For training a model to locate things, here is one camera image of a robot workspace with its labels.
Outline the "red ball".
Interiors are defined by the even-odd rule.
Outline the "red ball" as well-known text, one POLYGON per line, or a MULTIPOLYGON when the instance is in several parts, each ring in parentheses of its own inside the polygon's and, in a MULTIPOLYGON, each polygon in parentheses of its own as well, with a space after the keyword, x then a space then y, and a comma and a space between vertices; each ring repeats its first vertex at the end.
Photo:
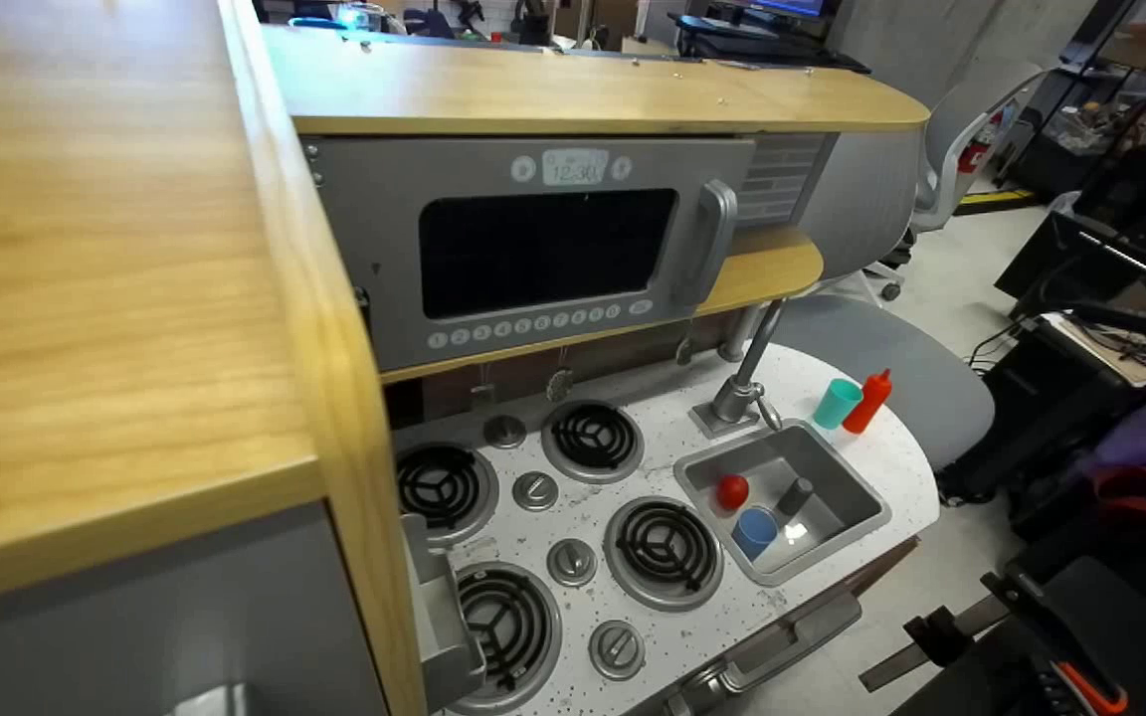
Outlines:
POLYGON ((741 478, 741 475, 717 478, 717 507, 725 514, 737 514, 745 503, 746 503, 746 478, 741 478))

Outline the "blue cup in sink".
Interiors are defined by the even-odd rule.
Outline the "blue cup in sink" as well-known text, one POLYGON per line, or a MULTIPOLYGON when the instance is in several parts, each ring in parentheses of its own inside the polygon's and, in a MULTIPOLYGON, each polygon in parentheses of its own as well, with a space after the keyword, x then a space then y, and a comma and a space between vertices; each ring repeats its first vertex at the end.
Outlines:
POLYGON ((781 537, 781 523, 766 511, 745 511, 732 524, 732 540, 745 557, 761 557, 781 537))

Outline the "grey toy sink basin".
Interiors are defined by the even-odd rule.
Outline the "grey toy sink basin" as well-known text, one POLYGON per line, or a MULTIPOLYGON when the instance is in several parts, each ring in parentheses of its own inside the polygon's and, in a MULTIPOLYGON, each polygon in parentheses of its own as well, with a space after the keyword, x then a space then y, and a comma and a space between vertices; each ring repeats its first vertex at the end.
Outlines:
POLYGON ((741 573, 763 589, 799 577, 891 523, 888 503, 806 421, 708 446, 677 462, 672 478, 741 573), (717 478, 725 475, 746 478, 746 503, 737 514, 717 507, 717 478), (732 540, 745 511, 766 511, 781 523, 781 537, 761 557, 745 557, 732 540))

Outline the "back right stove burner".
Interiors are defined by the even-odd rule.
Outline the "back right stove burner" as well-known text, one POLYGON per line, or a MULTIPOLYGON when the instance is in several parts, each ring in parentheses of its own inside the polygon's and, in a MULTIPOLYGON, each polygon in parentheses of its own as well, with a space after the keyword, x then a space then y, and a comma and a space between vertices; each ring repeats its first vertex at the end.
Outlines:
POLYGON ((637 421, 607 404, 567 404, 541 431, 545 457, 575 483, 619 483, 641 465, 644 437, 637 421))

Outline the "stove burner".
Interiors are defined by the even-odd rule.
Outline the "stove burner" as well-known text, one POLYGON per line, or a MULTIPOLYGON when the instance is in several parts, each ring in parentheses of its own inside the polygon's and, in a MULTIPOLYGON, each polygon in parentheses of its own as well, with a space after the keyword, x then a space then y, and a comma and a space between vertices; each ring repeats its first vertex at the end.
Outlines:
POLYGON ((704 523, 664 499, 637 499, 606 524, 611 583, 649 608, 689 614, 720 589, 720 548, 704 523))
POLYGON ((567 404, 541 431, 545 457, 575 483, 619 483, 641 465, 644 437, 637 421, 607 404, 567 404))
POLYGON ((480 654, 477 687, 458 710, 510 714, 531 702, 562 654, 554 594, 531 573, 487 563, 458 573, 458 600, 480 654))
POLYGON ((480 529, 497 507, 497 475, 461 446, 413 446, 396 457, 396 503, 436 540, 480 529))

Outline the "grey toy microwave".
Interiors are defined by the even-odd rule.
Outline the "grey toy microwave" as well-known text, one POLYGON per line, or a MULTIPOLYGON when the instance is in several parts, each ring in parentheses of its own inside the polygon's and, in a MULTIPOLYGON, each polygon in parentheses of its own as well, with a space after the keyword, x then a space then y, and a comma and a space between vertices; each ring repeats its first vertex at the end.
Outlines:
POLYGON ((318 138, 383 369, 689 319, 737 234, 746 138, 318 138))

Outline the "grey toy faucet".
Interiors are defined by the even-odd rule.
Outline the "grey toy faucet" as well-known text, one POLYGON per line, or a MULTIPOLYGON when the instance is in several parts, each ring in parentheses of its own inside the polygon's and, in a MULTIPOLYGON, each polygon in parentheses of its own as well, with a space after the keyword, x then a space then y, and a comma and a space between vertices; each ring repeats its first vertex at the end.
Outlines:
POLYGON ((761 312, 761 321, 746 337, 746 352, 741 360, 741 368, 720 382, 720 392, 700 404, 690 410, 690 421, 708 433, 708 437, 720 437, 720 433, 732 433, 732 431, 745 431, 745 426, 773 426, 773 410, 763 404, 763 385, 754 382, 754 368, 763 361, 766 356, 766 341, 781 325, 781 315, 782 315, 782 301, 766 301, 761 312))

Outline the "back left stove burner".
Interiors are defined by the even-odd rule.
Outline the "back left stove burner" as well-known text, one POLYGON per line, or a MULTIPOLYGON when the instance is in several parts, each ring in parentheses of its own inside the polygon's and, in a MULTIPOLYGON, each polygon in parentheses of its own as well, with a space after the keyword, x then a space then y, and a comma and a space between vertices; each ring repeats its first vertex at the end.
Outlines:
POLYGON ((497 475, 461 446, 413 446, 396 457, 396 503, 436 540, 480 529, 497 507, 497 475))

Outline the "front right stove burner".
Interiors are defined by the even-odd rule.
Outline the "front right stove burner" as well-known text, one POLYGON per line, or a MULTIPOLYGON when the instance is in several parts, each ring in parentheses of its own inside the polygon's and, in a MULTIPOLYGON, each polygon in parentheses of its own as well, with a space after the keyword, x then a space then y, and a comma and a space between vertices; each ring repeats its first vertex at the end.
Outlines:
POLYGON ((720 589, 720 548, 704 523, 664 499, 637 499, 606 524, 611 583, 649 608, 689 614, 720 589))

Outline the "front left stove burner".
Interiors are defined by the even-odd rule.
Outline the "front left stove burner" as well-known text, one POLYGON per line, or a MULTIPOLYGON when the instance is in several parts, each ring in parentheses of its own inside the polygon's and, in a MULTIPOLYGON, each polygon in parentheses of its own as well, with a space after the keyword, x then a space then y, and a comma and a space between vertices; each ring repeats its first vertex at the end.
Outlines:
POLYGON ((510 714, 531 702, 562 654, 554 594, 531 573, 487 563, 458 573, 458 600, 480 654, 477 687, 458 710, 510 714))

